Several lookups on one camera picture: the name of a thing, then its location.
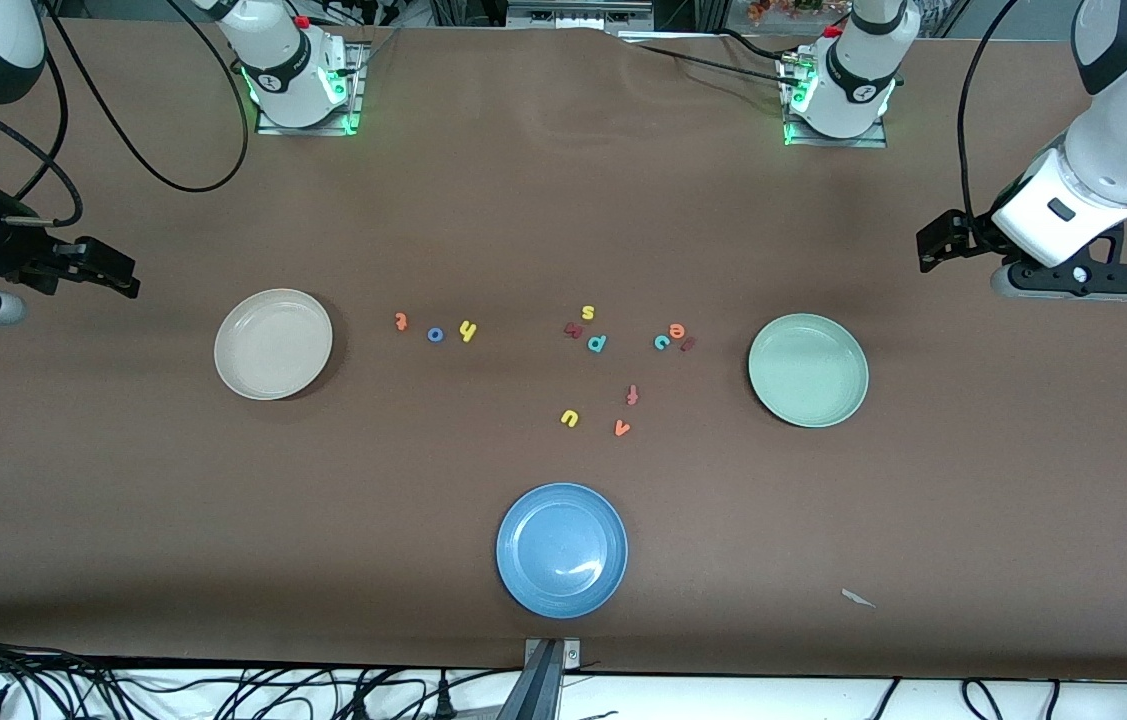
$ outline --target power cord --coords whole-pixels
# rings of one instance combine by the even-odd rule
[[[703,57],[696,57],[696,56],[692,56],[692,55],[685,55],[685,54],[682,54],[682,53],[674,53],[673,50],[663,50],[660,47],[654,47],[654,46],[650,46],[650,45],[641,45],[641,44],[639,45],[639,47],[642,47],[644,50],[649,51],[649,53],[656,53],[658,55],[667,55],[669,57],[676,57],[678,60],[686,60],[689,63],[696,63],[698,65],[706,65],[706,66],[710,66],[710,68],[718,68],[720,70],[727,70],[727,72],[729,72],[729,73],[737,73],[737,74],[742,74],[742,75],[756,77],[756,78],[761,78],[761,79],[770,79],[770,81],[779,83],[779,85],[797,85],[797,82],[799,82],[799,81],[796,81],[795,78],[787,78],[787,77],[774,75],[774,74],[770,74],[770,73],[760,73],[758,70],[748,70],[748,69],[745,69],[745,68],[737,68],[735,65],[727,65],[725,63],[715,63],[713,60],[706,60]]]
[[[43,47],[43,56],[47,60],[47,70],[52,73],[52,85],[56,87],[56,106],[57,106],[57,119],[56,119],[56,136],[52,139],[52,148],[47,150],[47,157],[52,160],[56,160],[56,154],[61,151],[61,145],[65,143],[65,131],[69,128],[70,124],[70,100],[65,97],[65,81],[61,79],[61,69],[56,66],[56,60],[52,57],[52,51],[47,47]],[[23,201],[25,196],[29,195],[30,190],[34,190],[34,186],[37,186],[38,181],[43,179],[43,176],[47,174],[47,163],[39,165],[37,170],[29,176],[28,181],[25,181],[20,189],[16,192],[14,197],[17,201]]]
[[[875,714],[870,715],[870,720],[882,720],[882,712],[887,711],[887,703],[891,702],[891,694],[899,686],[900,678],[891,678],[891,685],[888,685],[887,692],[884,692],[882,700],[879,700],[879,706],[875,709]]]
[[[449,672],[440,670],[440,700],[434,710],[434,720],[455,720],[458,709],[452,706],[452,687],[449,685]]]
[[[520,673],[520,672],[522,672],[522,667],[516,667],[516,669],[507,669],[507,670],[483,670],[481,673],[476,673],[473,675],[465,675],[464,678],[461,678],[461,679],[451,679],[450,683],[449,683],[449,691],[451,688],[456,687],[458,685],[463,685],[463,684],[467,684],[467,683],[472,683],[474,681],[483,679],[483,678],[486,678],[486,676],[489,676],[489,675],[498,675],[498,674],[503,674],[503,673]],[[425,706],[425,703],[427,701],[429,701],[431,697],[435,697],[436,694],[438,694],[438,693],[440,693],[438,691],[434,691],[434,692],[429,692],[429,693],[423,694],[423,696],[420,697],[420,700],[417,700],[416,702],[412,702],[411,705],[405,706],[403,710],[400,710],[400,711],[397,712],[397,714],[394,714],[393,717],[390,717],[390,720],[403,720],[403,717],[407,717],[408,712],[412,712],[412,711],[416,711],[415,714],[412,714],[412,717],[419,715],[420,712],[421,712],[421,708]]]
[[[792,46],[790,50],[781,50],[781,51],[763,50],[763,47],[760,47],[758,45],[752,44],[752,42],[749,42],[749,38],[747,38],[746,36],[740,35],[739,32],[736,32],[735,29],[728,28],[728,27],[720,27],[718,29],[711,29],[710,30],[710,35],[726,35],[728,37],[731,37],[733,41],[737,41],[743,46],[745,46],[745,48],[748,50],[749,53],[754,53],[755,55],[758,55],[760,57],[766,57],[769,60],[779,60],[786,53],[790,53],[790,51],[799,48],[799,46],[796,45],[796,46]]]
[[[361,20],[361,19],[358,19],[356,17],[353,17],[353,15],[348,14],[347,10],[343,10],[343,9],[339,9],[339,8],[334,10],[331,8],[331,0],[320,0],[320,5],[322,6],[323,12],[327,14],[327,15],[336,14],[335,17],[347,19],[347,20],[349,20],[349,23],[357,24],[357,26],[362,26],[362,24],[366,24],[363,20]]]
[[[79,220],[83,217],[83,196],[79,195],[79,188],[74,186],[74,181],[71,181],[70,176],[65,174],[65,170],[61,169],[60,165],[56,165],[56,159],[48,155],[47,152],[43,152],[42,146],[34,145],[28,137],[20,135],[19,132],[16,132],[14,127],[9,126],[9,124],[2,122],[1,119],[0,132],[5,133],[8,137],[12,137],[14,141],[16,141],[16,145],[20,145],[24,146],[25,150],[29,150],[34,158],[38,158],[38,160],[45,165],[57,179],[61,180],[61,184],[65,186],[65,192],[70,195],[70,202],[73,202],[74,204],[74,211],[73,213],[70,213],[70,217],[65,217],[64,220],[42,220],[41,223],[38,220],[34,220],[33,224],[46,224],[53,228],[64,228],[79,222]],[[12,217],[8,217],[7,220],[9,220],[9,224],[12,224]],[[25,222],[25,220],[20,220],[20,224],[30,223]]]
[[[1056,701],[1061,700],[1061,679],[1051,679],[1051,697],[1048,697],[1047,710],[1042,711],[1042,720],[1051,720],[1056,712]]]
[[[110,121],[110,126],[114,132],[119,133],[119,140],[123,141],[123,145],[127,148],[128,152],[141,163],[141,167],[147,169],[148,174],[151,174],[158,181],[166,184],[167,187],[174,188],[174,190],[179,192],[213,192],[224,186],[225,183],[230,183],[234,179],[236,174],[239,169],[243,167],[243,160],[247,159],[248,140],[251,136],[251,130],[248,128],[247,119],[247,108],[243,106],[243,96],[239,92],[238,85],[234,82],[233,74],[230,73],[229,64],[221,57],[221,54],[216,52],[216,46],[212,45],[212,41],[203,35],[203,30],[198,28],[198,25],[194,23],[192,18],[174,0],[165,0],[169,8],[174,9],[176,14],[184,19],[185,24],[188,24],[189,28],[194,30],[194,35],[197,35],[203,45],[207,47],[207,51],[212,54],[212,57],[216,60],[216,64],[220,65],[221,72],[225,74],[225,79],[230,85],[230,91],[234,95],[234,103],[238,105],[239,110],[239,124],[243,128],[243,142],[239,146],[238,159],[234,160],[234,167],[230,168],[229,172],[219,181],[212,184],[205,184],[205,186],[187,186],[187,184],[176,183],[174,179],[167,178],[163,174],[160,174],[150,161],[148,161],[137,150],[137,146],[133,145],[132,140],[128,137],[128,133],[124,131],[123,126],[119,125],[118,118],[114,117],[114,113],[110,110],[109,104],[105,101],[105,97],[101,97],[101,91],[98,90],[96,82],[92,81],[92,74],[88,72],[87,66],[83,64],[83,60],[79,57],[78,50],[74,47],[74,43],[70,39],[69,33],[65,32],[64,24],[61,24],[60,17],[56,15],[56,10],[52,8],[50,1],[43,1],[43,8],[47,10],[47,16],[51,18],[52,24],[56,26],[56,33],[60,33],[61,39],[65,43],[65,51],[70,54],[70,59],[74,61],[74,65],[79,70],[79,74],[82,74],[83,82],[87,83],[88,90],[92,91],[92,97],[96,97],[96,104],[100,105],[101,112],[105,113],[107,121]]]
[[[996,241],[987,241],[987,238],[982,237],[980,230],[976,226],[976,215],[973,214],[971,210],[971,187],[970,181],[967,179],[967,133],[964,126],[964,118],[967,114],[967,95],[971,91],[971,78],[976,74],[976,65],[980,63],[980,56],[985,51],[985,46],[990,45],[990,38],[994,35],[994,32],[999,28],[999,24],[1003,23],[1003,18],[1008,17],[1008,12],[1017,5],[1017,0],[1008,0],[1003,5],[1003,9],[999,10],[997,15],[994,15],[994,19],[991,20],[990,27],[985,28],[985,35],[982,36],[979,44],[976,44],[976,51],[971,55],[971,63],[967,65],[967,74],[964,78],[962,90],[959,94],[959,117],[956,119],[956,135],[959,139],[959,183],[962,187],[964,196],[964,214],[967,215],[967,229],[971,232],[973,240],[979,245],[991,247],[994,251],[1003,252],[1006,247]]]
[[[991,710],[994,711],[994,720],[1003,720],[1003,712],[999,710],[999,703],[994,702],[993,694],[990,693],[990,688],[985,687],[985,683],[979,679],[965,679],[959,684],[959,694],[964,697],[964,704],[967,706],[967,711],[971,714],[978,717],[979,720],[990,720],[988,717],[982,714],[979,710],[971,702],[971,697],[967,696],[967,688],[978,688],[982,694],[984,694],[985,700],[990,702]]]
[[[354,697],[347,705],[349,710],[348,720],[371,720],[371,715],[367,715],[367,695],[372,691],[375,691],[375,688],[381,687],[381,683],[393,678],[399,673],[402,673],[402,670],[397,669],[397,667],[391,670],[384,670],[384,673],[378,673],[372,676],[372,679],[367,679],[367,684],[362,683],[362,675],[360,675],[360,684],[354,690]]]

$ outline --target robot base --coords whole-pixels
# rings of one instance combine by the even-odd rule
[[[256,132],[257,135],[303,135],[319,137],[341,137],[358,135],[360,115],[363,112],[363,92],[367,86],[367,59],[371,56],[370,42],[345,42],[345,54],[343,59],[334,60],[334,69],[344,69],[345,77],[340,82],[345,83],[345,101],[336,106],[327,117],[303,128],[290,128],[281,126],[274,119],[260,112],[260,105],[252,96],[252,104],[257,104]]]
[[[801,85],[781,86],[781,119],[784,126],[787,145],[816,145],[816,146],[887,146],[887,131],[882,127],[882,117],[875,119],[873,126],[855,137],[829,137],[816,132],[807,124],[807,119],[795,113],[790,105],[795,103],[795,97],[806,91],[813,78],[809,73],[815,73],[815,60],[811,45],[802,45],[797,53],[787,54],[783,59],[775,61],[777,75],[795,78]]]

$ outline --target cable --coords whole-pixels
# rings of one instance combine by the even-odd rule
[[[132,717],[132,712],[130,712],[130,708],[127,708],[127,702],[130,702],[133,703],[133,705],[136,706],[137,710],[141,710],[142,714],[151,717],[151,719],[153,719],[153,715],[151,715],[150,712],[144,710],[143,706],[141,706],[134,700],[130,700],[127,693],[123,692],[123,688],[119,688],[118,685],[114,685],[114,687],[110,687],[110,685],[107,684],[106,678],[109,678],[109,681],[112,682],[116,679],[116,676],[114,675],[113,670],[107,669],[107,667],[101,666],[97,661],[88,660],[86,659],[86,657],[80,657],[78,655],[66,652],[64,650],[56,650],[56,648],[51,648],[51,647],[11,646],[11,645],[0,643],[0,651],[10,651],[19,655],[32,654],[32,656],[24,657],[23,661],[25,666],[36,667],[36,669],[43,669],[43,667],[45,667],[46,659],[45,657],[43,657],[45,655],[56,656],[59,657],[59,659],[65,659],[73,664],[77,664],[79,666],[79,669],[74,669],[74,667],[68,666],[64,669],[64,674],[70,679],[70,688],[73,690],[74,696],[78,697],[79,700],[79,711],[82,712],[82,714],[85,715],[87,715],[87,706],[86,706],[87,697],[91,696],[91,693],[99,688],[101,692],[100,694],[103,702],[105,702],[106,706],[110,709],[110,713],[113,715],[119,717],[118,706],[115,705],[114,700],[112,700],[110,697],[112,693],[116,693],[119,696],[119,704],[124,706],[125,710],[127,710],[127,717]],[[92,686],[88,688],[86,693],[80,692],[78,684],[74,683],[76,674],[82,674],[85,678],[91,681]],[[61,692],[63,692],[63,694],[65,694],[66,697],[69,696],[69,691],[68,688],[65,688],[64,682],[61,682],[61,679],[57,679],[55,678],[55,676],[52,676],[51,674],[47,673],[43,674],[43,678],[56,683],[57,687],[61,688]]]
[[[371,63],[373,57],[380,55],[381,50],[385,50],[385,45],[389,45],[390,41],[393,41],[394,36],[397,36],[400,32],[403,32],[403,28],[391,28],[389,35],[385,36],[385,39],[381,41],[381,44],[376,45],[376,48],[372,50],[371,53],[367,54],[367,57],[363,59],[363,64],[354,68],[354,73],[363,72],[363,69],[367,68],[367,63]]]
[[[956,119],[956,135],[959,139],[959,183],[962,186],[964,195],[964,213],[967,215],[967,228],[971,232],[973,240],[980,245],[987,245],[992,249],[1002,252],[1006,250],[1006,247],[999,247],[996,243],[990,243],[985,241],[982,237],[980,230],[976,226],[976,215],[971,211],[971,187],[969,178],[967,178],[967,133],[964,127],[964,118],[967,114],[967,95],[971,90],[971,78],[976,74],[976,65],[980,63],[980,55],[985,51],[985,46],[990,45],[990,38],[994,35],[994,32],[999,28],[999,24],[1003,23],[1003,18],[1008,17],[1008,12],[1012,9],[1012,6],[1017,5],[1017,0],[1008,0],[1003,5],[1003,9],[999,10],[997,15],[994,15],[994,19],[991,20],[990,27],[985,28],[985,35],[982,36],[979,44],[976,44],[976,51],[973,53],[971,63],[967,65],[967,74],[964,78],[962,91],[959,94],[959,117]]]
[[[985,694],[985,700],[990,702],[991,710],[994,711],[994,720],[1003,720],[1003,714],[999,711],[999,703],[994,702],[994,696],[990,694],[990,688],[985,687],[985,683],[979,679],[965,679],[959,684],[959,694],[964,697],[964,704],[967,705],[967,710],[969,710],[971,714],[978,717],[979,720],[990,720],[988,717],[980,714],[980,711],[976,710],[976,706],[971,703],[971,699],[967,697],[967,688],[971,685],[980,688],[980,692]]]
[[[752,42],[749,42],[749,38],[747,38],[746,36],[740,35],[739,32],[736,32],[735,29],[727,28],[727,27],[720,27],[718,29],[711,29],[710,30],[710,35],[726,35],[728,37],[731,37],[733,41],[737,41],[742,45],[745,45],[745,48],[748,50],[749,53],[754,53],[755,55],[758,55],[760,57],[766,57],[769,60],[779,60],[786,53],[791,53],[791,51],[799,48],[799,46],[796,45],[796,46],[792,46],[789,50],[780,50],[780,51],[763,50],[763,47],[760,47],[758,45],[752,44]]]
[[[398,667],[393,667],[393,669],[390,670],[384,670],[383,673],[378,673],[376,675],[372,676],[372,679],[367,679],[366,685],[362,684],[363,676],[365,675],[360,674],[358,676],[360,686],[354,690],[354,696],[349,700],[348,705],[344,706],[339,711],[336,711],[336,714],[334,714],[332,717],[347,714],[344,717],[348,717],[349,720],[367,720],[367,695],[372,691],[375,691],[375,688],[379,688],[381,683],[384,683],[385,681],[393,678],[393,676],[398,675],[399,673],[402,673],[402,670],[398,669]]]
[[[449,672],[440,670],[440,688],[436,691],[440,694],[440,702],[436,703],[434,710],[434,720],[454,720],[455,715],[458,715],[458,709],[452,706],[452,693],[449,690]],[[418,705],[416,711],[421,712],[423,705],[425,703]]]
[[[1051,720],[1053,712],[1056,712],[1056,701],[1061,700],[1061,679],[1051,681],[1051,697],[1048,697],[1047,710],[1042,711],[1042,720]]]
[[[472,683],[474,681],[480,681],[480,679],[486,678],[486,676],[489,676],[489,675],[498,675],[498,674],[503,674],[503,673],[520,673],[521,670],[522,669],[518,669],[518,667],[516,667],[516,669],[513,669],[513,670],[509,670],[509,669],[507,669],[507,670],[483,670],[481,673],[476,673],[473,675],[465,675],[464,678],[461,678],[461,679],[451,679],[449,682],[449,688],[454,688],[458,685],[463,685],[463,684],[467,684],[467,683]],[[407,715],[408,712],[412,710],[412,708],[416,708],[416,710],[420,710],[421,706],[425,706],[426,701],[429,701],[431,697],[436,696],[436,694],[438,694],[438,693],[440,693],[438,691],[432,691],[429,693],[423,694],[421,700],[417,700],[416,702],[412,702],[411,705],[405,706],[403,710],[398,711],[398,714],[394,714],[393,717],[390,717],[390,720],[403,720],[403,717]]]
[[[320,675],[331,675],[331,674],[332,674],[331,669],[319,670],[317,673],[311,673],[310,675],[307,676],[305,679],[302,679],[302,682],[293,683],[292,687],[285,688],[285,691],[283,691],[283,693],[281,693],[278,697],[275,697],[268,705],[263,706],[261,710],[256,711],[256,715],[252,715],[252,720],[261,720],[261,718],[268,715],[270,711],[274,710],[275,706],[283,706],[284,703],[298,700],[296,697],[290,697],[292,696],[292,693],[298,692],[299,688],[304,687],[304,684],[312,682],[312,679],[319,678]],[[310,715],[313,717],[313,705],[310,706]]]
[[[900,685],[900,678],[891,678],[891,685],[888,685],[887,692],[884,692],[882,700],[879,700],[879,706],[875,709],[875,714],[870,715],[870,720],[882,720],[882,712],[887,711],[887,703],[891,701],[891,694],[896,692],[897,685]]]
[[[56,136],[52,139],[52,148],[47,150],[47,157],[52,160],[56,159],[56,154],[61,151],[61,145],[65,143],[65,131],[70,124],[70,100],[65,97],[65,82],[61,79],[61,69],[56,66],[56,60],[52,57],[51,50],[43,47],[43,56],[47,60],[47,70],[52,73],[52,85],[56,87],[56,106],[57,106],[57,117],[56,119]],[[47,163],[39,165],[37,170],[29,176],[28,181],[25,181],[20,189],[16,192],[14,197],[17,201],[24,199],[25,196],[29,195],[30,190],[34,190],[34,186],[43,179],[43,176],[47,174]]]
[[[959,6],[959,9],[955,10],[952,17],[947,18],[946,23],[942,23],[946,29],[941,32],[941,37],[950,37],[950,33],[953,32],[955,26],[962,19],[962,15],[967,12],[967,5],[971,5],[971,0],[962,0],[962,5]]]
[[[51,155],[47,155],[47,152],[43,152],[41,146],[34,145],[28,137],[20,135],[19,132],[16,132],[15,128],[7,126],[7,123],[1,119],[0,132],[5,133],[8,137],[12,137],[16,141],[16,145],[20,145],[24,146],[25,150],[29,150],[34,158],[38,158],[42,163],[46,165],[47,169],[52,170],[52,174],[54,174],[54,176],[61,180],[61,184],[65,186],[65,192],[69,193],[70,201],[74,204],[74,211],[73,213],[70,213],[70,217],[65,217],[64,220],[51,220],[51,225],[53,228],[64,228],[79,222],[79,219],[83,217],[83,197],[79,195],[79,188],[74,186],[74,181],[71,181],[68,174],[65,174],[65,170],[61,169],[60,165],[56,165],[56,160],[52,159]]]
[[[266,712],[270,712],[276,706],[287,705],[289,702],[307,703],[307,708],[310,708],[310,720],[316,720],[316,703],[310,702],[310,697],[289,697],[289,700],[285,700],[283,702],[270,703],[270,705],[266,706],[265,710],[263,710],[261,712],[257,712],[256,715],[252,715],[252,720],[265,720]]]
[[[322,0],[321,1],[321,6],[323,8],[323,12],[325,14],[327,14],[327,15],[331,15],[331,14],[339,15],[339,17],[349,20],[349,23],[357,24],[357,26],[362,26],[362,24],[366,24],[363,20],[354,17],[354,15],[350,15],[349,12],[347,12],[347,10],[343,10],[340,8],[332,9],[330,7],[330,5],[331,5],[331,0]]]
[[[724,63],[715,63],[713,60],[706,60],[703,57],[694,57],[694,56],[691,56],[691,55],[683,55],[682,53],[674,53],[673,50],[662,50],[660,47],[654,47],[654,46],[650,46],[650,45],[639,45],[639,47],[642,47],[644,50],[649,51],[649,53],[656,53],[658,55],[668,55],[671,57],[677,57],[678,60],[686,60],[689,63],[696,63],[699,65],[708,65],[710,68],[718,68],[720,70],[727,70],[727,72],[729,72],[729,73],[737,73],[737,74],[742,74],[742,75],[749,75],[749,77],[770,79],[770,81],[775,82],[775,83],[796,85],[797,82],[799,82],[799,81],[796,81],[795,78],[779,77],[779,75],[773,75],[773,74],[769,74],[769,73],[760,73],[760,72],[756,72],[756,70],[747,70],[745,68],[737,68],[737,66],[733,66],[733,65],[726,65]]]
[[[236,174],[239,169],[243,167],[243,160],[247,159],[248,140],[251,136],[251,130],[248,128],[247,119],[247,108],[243,106],[243,96],[239,92],[238,85],[234,82],[233,74],[230,74],[229,64],[221,57],[221,54],[216,52],[216,46],[212,45],[212,41],[203,35],[203,30],[198,28],[198,25],[194,23],[192,18],[174,0],[165,0],[169,8],[174,9],[176,14],[180,16],[180,19],[188,24],[189,28],[194,30],[194,35],[197,35],[199,41],[203,41],[203,45],[211,51],[212,57],[216,60],[216,64],[221,66],[221,72],[225,73],[227,81],[230,85],[230,91],[234,95],[234,103],[238,105],[239,110],[239,124],[243,128],[243,142],[239,146],[238,159],[234,160],[234,167],[230,168],[225,177],[219,179],[219,181],[212,184],[205,184],[205,186],[194,187],[187,186],[187,184],[176,183],[174,179],[167,178],[163,174],[150,165],[137,146],[133,145],[132,140],[128,137],[128,133],[124,131],[123,126],[119,125],[118,118],[114,117],[114,113],[110,110],[109,104],[105,101],[105,97],[101,97],[101,91],[96,87],[96,82],[92,81],[92,74],[88,72],[87,66],[83,64],[83,60],[79,57],[78,50],[74,47],[74,43],[70,39],[69,33],[65,32],[64,24],[61,24],[60,17],[56,15],[56,10],[52,9],[52,5],[48,1],[43,1],[43,8],[47,9],[47,16],[51,18],[52,24],[56,26],[56,33],[60,33],[61,39],[65,43],[65,51],[70,54],[70,59],[74,61],[74,65],[79,69],[79,74],[82,74],[83,82],[87,83],[88,90],[92,91],[92,97],[96,97],[96,104],[101,106],[101,112],[105,113],[107,121],[110,121],[110,126],[114,132],[119,133],[119,140],[123,141],[123,145],[127,146],[128,152],[141,163],[141,167],[147,169],[148,174],[151,174],[158,181],[166,184],[167,187],[174,188],[174,190],[179,192],[213,192],[224,186],[225,183],[230,183],[234,179]]]
[[[687,0],[683,0],[682,3],[678,3],[678,8],[674,8],[674,12],[669,14],[669,17],[665,18],[665,23],[660,23],[660,27],[656,29],[658,29],[658,32],[664,32],[665,28],[668,28],[674,23],[674,18],[677,18],[678,14],[682,14],[683,8],[686,8],[686,6]]]

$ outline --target brown table surface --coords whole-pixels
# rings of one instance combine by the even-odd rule
[[[70,27],[157,167],[229,167],[233,101],[187,28]],[[361,135],[254,137],[211,195],[147,177],[66,69],[71,231],[143,287],[23,292],[29,319],[0,329],[1,641],[508,665],[567,634],[601,669],[1127,676],[1127,305],[999,299],[988,258],[916,268],[916,229],[959,202],[971,48],[920,42],[891,146],[852,151],[783,146],[763,81],[597,32],[408,29]],[[994,45],[980,208],[1085,104],[1066,45]],[[45,146],[51,81],[0,115]],[[35,165],[0,137],[2,187]],[[51,178],[32,204],[68,211]],[[270,287],[321,299],[338,340],[313,391],[252,402],[212,340]],[[601,355],[562,334],[582,305]],[[749,391],[752,338],[796,311],[869,356],[836,428]],[[694,350],[650,347],[672,322]],[[517,606],[492,557],[509,505],[560,480],[631,543],[615,596],[566,623]]]

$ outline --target plate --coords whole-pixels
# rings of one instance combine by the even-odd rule
[[[520,605],[554,620],[598,610],[625,574],[625,527],[612,503],[576,483],[520,497],[496,537],[496,568]]]
[[[239,302],[216,331],[216,373],[239,395],[279,400],[319,377],[331,356],[331,319],[298,290]]]
[[[866,400],[870,368],[857,338],[822,315],[784,315],[767,323],[749,347],[749,383],[778,418],[827,428]]]

